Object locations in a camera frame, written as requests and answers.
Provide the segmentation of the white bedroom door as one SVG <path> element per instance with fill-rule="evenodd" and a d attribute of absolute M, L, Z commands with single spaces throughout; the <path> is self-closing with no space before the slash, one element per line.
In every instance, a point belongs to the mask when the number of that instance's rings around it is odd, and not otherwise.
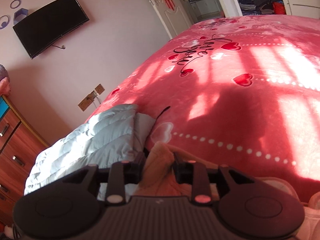
<path fill-rule="evenodd" d="M 149 0 L 170 39 L 191 27 L 180 0 Z"/>

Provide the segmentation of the dark folded clothes pile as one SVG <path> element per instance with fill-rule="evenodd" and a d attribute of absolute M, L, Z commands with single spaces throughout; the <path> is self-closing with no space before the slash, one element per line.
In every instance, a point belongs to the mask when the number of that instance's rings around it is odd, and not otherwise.
<path fill-rule="evenodd" d="M 283 0 L 238 0 L 241 12 L 249 15 L 286 15 Z"/>

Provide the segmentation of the light blue puffer jacket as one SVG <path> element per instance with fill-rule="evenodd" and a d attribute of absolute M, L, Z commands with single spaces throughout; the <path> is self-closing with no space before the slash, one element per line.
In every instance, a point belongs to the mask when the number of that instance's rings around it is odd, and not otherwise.
<path fill-rule="evenodd" d="M 42 151 L 26 179 L 24 194 L 87 165 L 109 168 L 116 162 L 133 161 L 143 151 L 156 121 L 137 108 L 123 104 L 98 113 Z"/>

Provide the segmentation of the pink heart print bedspread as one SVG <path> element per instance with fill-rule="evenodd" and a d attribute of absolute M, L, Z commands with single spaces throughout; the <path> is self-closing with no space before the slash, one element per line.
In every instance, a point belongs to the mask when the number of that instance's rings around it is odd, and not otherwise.
<path fill-rule="evenodd" d="M 319 20 L 243 16 L 197 23 L 113 90 L 102 112 L 132 103 L 162 141 L 255 177 L 319 191 Z"/>

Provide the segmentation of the brown wooden dresser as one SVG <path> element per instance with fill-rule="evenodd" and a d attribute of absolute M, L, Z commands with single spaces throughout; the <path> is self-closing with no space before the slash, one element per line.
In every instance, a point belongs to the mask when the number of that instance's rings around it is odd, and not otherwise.
<path fill-rule="evenodd" d="M 23 196 L 37 155 L 48 143 L 6 96 L 1 96 L 1 225 L 13 223 L 12 211 Z"/>

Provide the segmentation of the gold wall power socket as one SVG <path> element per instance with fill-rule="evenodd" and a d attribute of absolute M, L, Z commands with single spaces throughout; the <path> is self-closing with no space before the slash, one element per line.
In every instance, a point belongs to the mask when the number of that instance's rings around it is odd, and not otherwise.
<path fill-rule="evenodd" d="M 95 101 L 101 104 L 101 100 L 99 95 L 101 95 L 105 91 L 104 87 L 99 84 L 95 89 L 89 93 L 81 102 L 78 104 L 78 107 L 84 112 L 91 104 L 95 105 Z"/>

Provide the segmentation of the black wall mounted television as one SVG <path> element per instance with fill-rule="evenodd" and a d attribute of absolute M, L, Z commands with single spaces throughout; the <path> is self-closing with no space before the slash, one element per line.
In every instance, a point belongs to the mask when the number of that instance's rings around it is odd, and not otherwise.
<path fill-rule="evenodd" d="M 78 0 L 55 0 L 16 23 L 13 30 L 33 59 L 88 21 Z"/>

